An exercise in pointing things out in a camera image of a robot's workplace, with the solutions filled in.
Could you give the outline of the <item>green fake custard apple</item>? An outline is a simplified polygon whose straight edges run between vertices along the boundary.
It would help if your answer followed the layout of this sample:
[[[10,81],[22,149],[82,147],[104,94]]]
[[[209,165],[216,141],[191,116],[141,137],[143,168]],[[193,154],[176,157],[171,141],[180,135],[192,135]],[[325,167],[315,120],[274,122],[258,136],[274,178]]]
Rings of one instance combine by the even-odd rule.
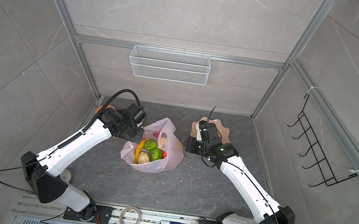
[[[149,152],[156,149],[157,146],[158,146],[158,143],[153,139],[147,139],[144,141],[144,148]]]

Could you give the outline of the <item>pink plastic bag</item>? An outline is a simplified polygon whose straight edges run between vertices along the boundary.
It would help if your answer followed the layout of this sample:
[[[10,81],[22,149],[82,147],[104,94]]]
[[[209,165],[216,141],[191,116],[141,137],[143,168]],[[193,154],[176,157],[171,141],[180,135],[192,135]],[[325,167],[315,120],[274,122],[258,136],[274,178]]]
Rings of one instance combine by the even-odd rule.
[[[135,164],[135,151],[138,144],[127,142],[121,150],[121,159],[137,171],[145,173],[160,173],[170,171],[178,167],[184,158],[183,146],[175,136],[175,126],[169,118],[161,119],[151,125],[145,126],[144,135],[140,142],[153,139],[158,143],[157,148],[163,151],[163,159],[150,161],[145,164]],[[145,148],[141,152],[150,155]]]

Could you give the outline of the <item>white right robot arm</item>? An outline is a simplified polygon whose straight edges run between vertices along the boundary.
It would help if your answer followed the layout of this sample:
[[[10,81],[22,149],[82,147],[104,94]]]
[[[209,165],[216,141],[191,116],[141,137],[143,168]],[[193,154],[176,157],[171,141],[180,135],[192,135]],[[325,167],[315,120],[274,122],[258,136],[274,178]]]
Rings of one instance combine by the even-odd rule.
[[[185,141],[187,153],[201,157],[209,168],[219,169],[234,185],[247,203],[252,218],[226,212],[215,220],[215,224],[295,224],[292,209],[281,207],[254,178],[246,167],[239,152],[229,142],[223,141],[224,134],[217,128],[220,122],[202,118],[193,122],[191,135]]]

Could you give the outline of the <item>pink scalloped plastic bowl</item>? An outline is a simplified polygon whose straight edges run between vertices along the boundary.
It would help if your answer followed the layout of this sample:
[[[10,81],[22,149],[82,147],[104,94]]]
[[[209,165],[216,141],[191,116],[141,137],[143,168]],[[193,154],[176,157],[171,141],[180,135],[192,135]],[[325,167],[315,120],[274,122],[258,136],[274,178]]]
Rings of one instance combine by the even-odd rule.
[[[191,131],[190,131],[191,137],[197,138],[197,136],[198,136],[197,128],[199,128],[198,124],[205,120],[207,120],[207,117],[202,117],[199,121],[195,121],[192,123]],[[230,140],[229,140],[230,129],[229,128],[224,127],[224,125],[222,124],[222,122],[219,119],[209,120],[209,123],[215,124],[216,129],[218,131],[219,136],[222,139],[223,144],[230,143]]]

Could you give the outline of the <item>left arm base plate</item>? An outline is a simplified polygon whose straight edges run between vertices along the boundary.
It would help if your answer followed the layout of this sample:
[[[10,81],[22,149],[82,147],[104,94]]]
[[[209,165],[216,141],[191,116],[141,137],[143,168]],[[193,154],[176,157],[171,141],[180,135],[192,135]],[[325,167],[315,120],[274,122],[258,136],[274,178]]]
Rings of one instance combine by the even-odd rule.
[[[63,214],[63,219],[88,223],[99,222],[100,224],[108,224],[112,217],[113,211],[113,207],[103,205],[96,205],[94,208],[87,208],[80,213],[75,212],[71,208],[67,208],[66,212]]]

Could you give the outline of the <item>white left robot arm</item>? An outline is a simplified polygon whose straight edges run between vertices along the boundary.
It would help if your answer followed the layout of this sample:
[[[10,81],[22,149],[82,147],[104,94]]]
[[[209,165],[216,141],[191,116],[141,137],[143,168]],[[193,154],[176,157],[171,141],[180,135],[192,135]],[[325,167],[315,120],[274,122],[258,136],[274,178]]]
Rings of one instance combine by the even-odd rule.
[[[112,137],[139,142],[145,117],[144,108],[135,103],[119,110],[103,106],[85,127],[59,144],[37,154],[25,153],[21,169],[31,192],[43,204],[57,202],[81,221],[92,220],[97,216],[95,201],[86,191],[65,182],[62,172],[91,148]]]

